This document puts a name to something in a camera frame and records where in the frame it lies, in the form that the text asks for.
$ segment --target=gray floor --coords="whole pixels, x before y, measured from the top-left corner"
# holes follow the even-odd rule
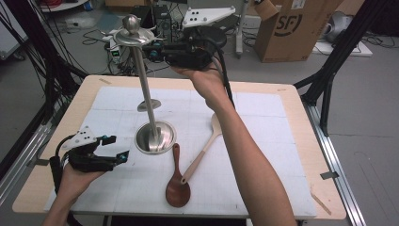
[[[96,20],[102,11],[90,12]],[[90,30],[64,34],[68,49],[84,68],[106,71],[102,43],[83,45],[82,35]],[[307,61],[263,64],[253,49],[245,47],[240,59],[233,54],[233,38],[224,48],[231,81],[293,84],[317,72],[327,56],[312,54]],[[350,57],[336,76],[331,98],[328,130],[346,177],[367,225],[399,225],[399,49],[366,45],[372,57]],[[149,64],[151,69],[165,64]],[[180,77],[170,69],[150,74]],[[0,159],[31,121],[43,103],[40,83],[28,60],[0,62]],[[12,212],[11,205],[25,178],[14,187],[0,207],[2,225],[38,225],[43,215]],[[82,217],[85,225],[100,225],[101,218]],[[310,221],[307,225],[350,225],[347,219]]]

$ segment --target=wooden spoon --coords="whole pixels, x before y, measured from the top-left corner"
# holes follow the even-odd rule
[[[190,177],[193,175],[197,166],[200,164],[200,160],[205,155],[206,151],[208,151],[209,147],[211,146],[212,142],[214,142],[215,138],[222,134],[222,129],[220,128],[220,123],[215,113],[212,115],[211,123],[214,132],[212,133],[211,137],[209,138],[203,150],[200,151],[199,155],[196,157],[196,159],[194,159],[190,167],[188,167],[187,171],[184,173],[181,180],[182,185],[186,184],[188,179],[190,179]]]
[[[182,175],[179,171],[179,155],[180,145],[175,143],[173,145],[173,158],[175,162],[175,170],[172,178],[167,185],[167,201],[173,207],[183,207],[190,200],[191,190],[188,184],[182,185],[180,183]]]

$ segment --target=black cable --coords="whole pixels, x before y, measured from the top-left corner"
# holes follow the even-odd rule
[[[93,32],[96,32],[96,31],[101,32],[101,30],[95,29],[95,30],[88,31],[88,32],[86,32],[85,34],[83,34],[83,37],[86,38],[86,40],[82,41],[82,44],[84,44],[84,45],[92,45],[92,44],[95,44],[95,43],[97,43],[97,42],[99,42],[99,41],[100,41],[100,42],[104,42],[104,43],[107,43],[107,42],[108,42],[108,41],[105,41],[105,40],[99,40],[99,39],[92,38],[92,37],[89,37],[89,36],[88,36],[88,34],[93,33]]]
[[[219,55],[219,61],[220,61],[220,64],[222,66],[223,85],[224,85],[224,87],[226,89],[227,95],[228,95],[228,97],[229,97],[229,99],[231,101],[232,106],[234,106],[234,108],[235,108],[234,100],[232,99],[232,93],[231,93],[231,87],[230,87],[230,83],[229,83],[229,77],[227,76],[226,63],[224,61],[223,51],[217,45],[217,43],[215,43],[214,40],[211,40],[208,37],[201,37],[201,38],[199,38],[199,40],[208,41],[209,43],[211,43],[216,48],[217,54]]]

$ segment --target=cable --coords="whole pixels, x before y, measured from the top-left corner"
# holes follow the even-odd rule
[[[390,38],[390,44],[384,44],[384,41],[381,38]],[[366,33],[366,35],[362,38],[363,41],[366,41],[372,45],[378,45],[388,49],[399,48],[399,45],[396,45],[395,39],[392,36],[378,36],[374,33]]]
[[[82,41],[82,44],[84,44],[84,45],[92,45],[92,44],[97,43],[98,41],[104,42],[104,43],[107,43],[107,42],[108,42],[108,41],[105,41],[105,40],[99,40],[99,39],[95,39],[95,38],[92,38],[92,37],[89,37],[89,36],[88,36],[88,34],[91,34],[91,33],[96,32],[96,31],[98,31],[98,32],[101,33],[101,30],[95,29],[95,30],[88,31],[88,32],[86,32],[85,34],[83,34],[83,37],[85,37],[86,40],[83,40],[83,41]]]
[[[219,55],[219,61],[220,61],[220,64],[222,66],[223,85],[224,85],[224,87],[226,89],[227,95],[228,95],[228,97],[229,97],[229,99],[231,101],[232,106],[234,106],[234,108],[235,108],[234,100],[232,99],[232,93],[231,93],[231,87],[230,87],[230,83],[229,83],[229,78],[227,76],[226,63],[224,61],[223,51],[220,49],[220,47],[217,45],[217,43],[215,43],[213,40],[209,39],[208,37],[205,37],[205,38],[202,37],[199,40],[208,41],[209,43],[211,43],[216,48],[217,54]]]

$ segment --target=spoon bowl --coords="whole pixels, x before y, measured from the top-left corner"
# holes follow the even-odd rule
[[[179,171],[179,155],[180,145],[175,143],[173,145],[173,158],[175,163],[175,170],[172,178],[167,185],[166,197],[168,203],[173,207],[183,207],[190,200],[191,190],[188,184],[181,184],[182,174]]]

